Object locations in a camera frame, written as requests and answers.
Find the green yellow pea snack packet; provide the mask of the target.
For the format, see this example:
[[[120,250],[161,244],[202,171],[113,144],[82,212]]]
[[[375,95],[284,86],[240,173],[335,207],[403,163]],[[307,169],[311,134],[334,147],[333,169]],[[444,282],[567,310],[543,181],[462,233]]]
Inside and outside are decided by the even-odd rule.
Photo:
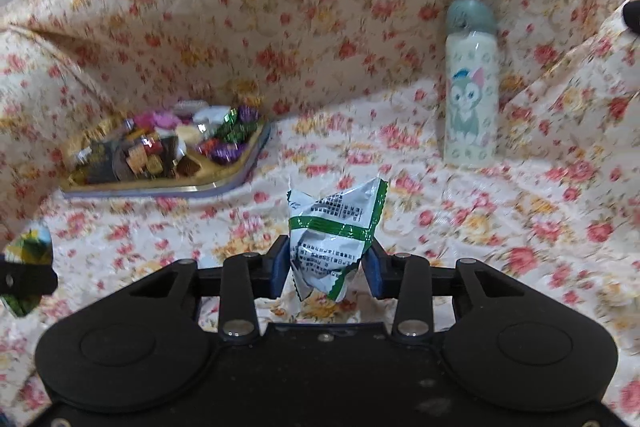
[[[4,247],[1,256],[6,257],[9,262],[51,265],[53,268],[53,245],[49,228],[41,221],[32,221],[20,236]],[[14,317],[22,319],[39,306],[42,297],[44,296],[16,297],[1,294],[1,301]]]

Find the white green striped snack packet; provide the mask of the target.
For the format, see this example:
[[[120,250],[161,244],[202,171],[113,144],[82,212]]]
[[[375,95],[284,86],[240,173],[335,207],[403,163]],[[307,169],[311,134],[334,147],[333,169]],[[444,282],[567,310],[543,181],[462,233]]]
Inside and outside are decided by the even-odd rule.
[[[293,281],[302,301],[318,291],[343,300],[364,253],[372,246],[388,183],[374,178],[315,199],[288,191],[288,237]]]

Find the gold tray full of snacks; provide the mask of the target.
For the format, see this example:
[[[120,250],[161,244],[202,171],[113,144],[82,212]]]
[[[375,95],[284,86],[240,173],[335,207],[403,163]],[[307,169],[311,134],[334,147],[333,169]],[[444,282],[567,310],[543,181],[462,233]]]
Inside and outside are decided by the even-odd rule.
[[[116,114],[71,139],[64,156],[68,173],[61,184],[67,198],[208,197],[243,184],[270,138],[271,124],[255,105],[177,104],[169,112]],[[81,185],[70,176],[77,154],[93,142],[142,143],[163,161],[160,178]]]

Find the black cracker packet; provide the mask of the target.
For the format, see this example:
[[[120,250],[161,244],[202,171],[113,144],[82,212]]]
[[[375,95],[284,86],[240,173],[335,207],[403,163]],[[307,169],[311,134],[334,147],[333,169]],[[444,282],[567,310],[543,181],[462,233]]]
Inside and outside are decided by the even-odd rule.
[[[81,185],[151,180],[165,173],[160,156],[151,154],[142,143],[93,142],[76,159],[70,176]]]

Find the cat print thermos bottle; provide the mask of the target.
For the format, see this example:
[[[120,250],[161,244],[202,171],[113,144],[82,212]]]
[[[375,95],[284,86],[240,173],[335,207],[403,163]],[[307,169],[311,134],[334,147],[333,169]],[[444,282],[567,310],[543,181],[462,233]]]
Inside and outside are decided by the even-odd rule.
[[[456,0],[446,14],[444,159],[484,168],[495,160],[499,50],[494,12],[480,0]]]

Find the floral sofa cover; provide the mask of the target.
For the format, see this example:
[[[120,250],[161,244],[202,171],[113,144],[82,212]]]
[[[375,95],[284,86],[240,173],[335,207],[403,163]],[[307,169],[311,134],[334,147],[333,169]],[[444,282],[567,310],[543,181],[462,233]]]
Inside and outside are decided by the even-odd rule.
[[[626,0],[480,0],[497,23],[495,160],[449,165],[446,14],[456,0],[13,0],[1,9],[1,238],[47,223],[58,290],[1,317],[1,410],[48,405],[52,324],[181,258],[216,267],[288,229],[292,188],[388,183],[376,236],[435,267],[477,257],[597,319],[606,403],[639,421],[639,40]],[[273,121],[219,197],[67,200],[65,147],[120,113],[255,102]]]

